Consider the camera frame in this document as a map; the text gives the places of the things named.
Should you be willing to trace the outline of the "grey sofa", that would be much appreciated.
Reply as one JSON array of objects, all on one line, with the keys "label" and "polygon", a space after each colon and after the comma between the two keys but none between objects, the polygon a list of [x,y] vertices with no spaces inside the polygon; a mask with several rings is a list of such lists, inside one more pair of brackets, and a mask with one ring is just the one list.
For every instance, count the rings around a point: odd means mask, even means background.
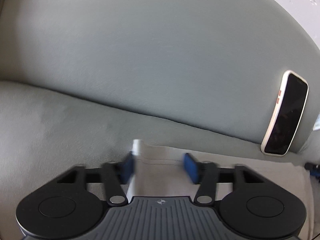
[{"label": "grey sofa", "polygon": [[319,113],[319,0],[1,0],[1,214],[134,139],[262,158],[281,76]]}]

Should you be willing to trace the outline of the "white garment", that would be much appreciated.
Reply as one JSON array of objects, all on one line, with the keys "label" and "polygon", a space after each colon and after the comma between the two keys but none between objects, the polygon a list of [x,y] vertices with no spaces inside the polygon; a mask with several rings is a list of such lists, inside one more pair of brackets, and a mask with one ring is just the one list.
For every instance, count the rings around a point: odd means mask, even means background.
[{"label": "white garment", "polygon": [[125,207],[93,239],[313,239],[304,168],[133,142]]}]

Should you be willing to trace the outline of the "smartphone in white case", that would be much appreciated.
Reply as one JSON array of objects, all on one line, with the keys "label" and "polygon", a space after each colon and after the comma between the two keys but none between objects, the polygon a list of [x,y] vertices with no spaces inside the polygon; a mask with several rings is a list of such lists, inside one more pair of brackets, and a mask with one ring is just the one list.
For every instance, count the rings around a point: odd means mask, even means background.
[{"label": "smartphone in white case", "polygon": [[283,74],[276,105],[261,143],[265,155],[282,157],[290,149],[309,95],[307,81],[292,70]]}]

